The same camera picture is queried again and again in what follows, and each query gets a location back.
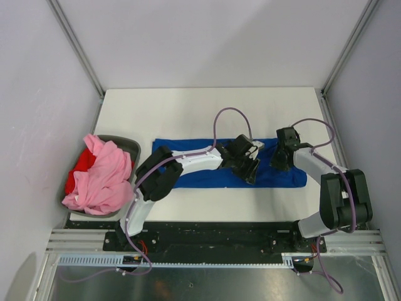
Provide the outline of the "blue printed t shirt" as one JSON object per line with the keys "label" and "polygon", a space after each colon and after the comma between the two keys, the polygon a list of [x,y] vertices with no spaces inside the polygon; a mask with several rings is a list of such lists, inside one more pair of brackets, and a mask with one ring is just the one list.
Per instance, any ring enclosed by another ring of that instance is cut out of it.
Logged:
{"label": "blue printed t shirt", "polygon": [[[181,176],[174,188],[301,188],[307,183],[304,171],[292,167],[290,171],[280,171],[270,166],[270,160],[276,150],[277,138],[256,140],[264,143],[257,158],[261,160],[254,185],[248,184],[235,176],[229,169],[205,170]],[[167,146],[172,151],[191,151],[212,145],[213,139],[155,139],[152,152],[160,146]]]}

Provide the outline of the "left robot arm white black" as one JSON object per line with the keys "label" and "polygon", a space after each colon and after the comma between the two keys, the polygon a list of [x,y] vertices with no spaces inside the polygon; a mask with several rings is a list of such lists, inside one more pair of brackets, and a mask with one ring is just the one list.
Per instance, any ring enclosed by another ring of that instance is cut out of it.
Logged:
{"label": "left robot arm white black", "polygon": [[262,149],[263,142],[243,134],[226,143],[213,140],[200,149],[177,151],[166,145],[158,147],[137,168],[132,202],[115,230],[119,247],[130,251],[138,245],[138,234],[154,204],[168,196],[182,176],[229,169],[242,181],[255,184],[260,164],[258,153]]}

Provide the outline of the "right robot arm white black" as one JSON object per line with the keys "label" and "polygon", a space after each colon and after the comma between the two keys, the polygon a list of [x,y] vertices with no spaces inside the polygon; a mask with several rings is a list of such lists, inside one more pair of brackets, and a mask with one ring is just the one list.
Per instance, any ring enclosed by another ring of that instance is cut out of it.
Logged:
{"label": "right robot arm white black", "polygon": [[297,168],[320,185],[319,209],[296,222],[297,231],[289,235],[295,251],[305,251],[312,238],[337,231],[352,233],[373,218],[366,176],[359,169],[347,169],[331,162],[309,143],[302,143],[294,127],[278,129],[277,147],[271,167],[280,171]]}

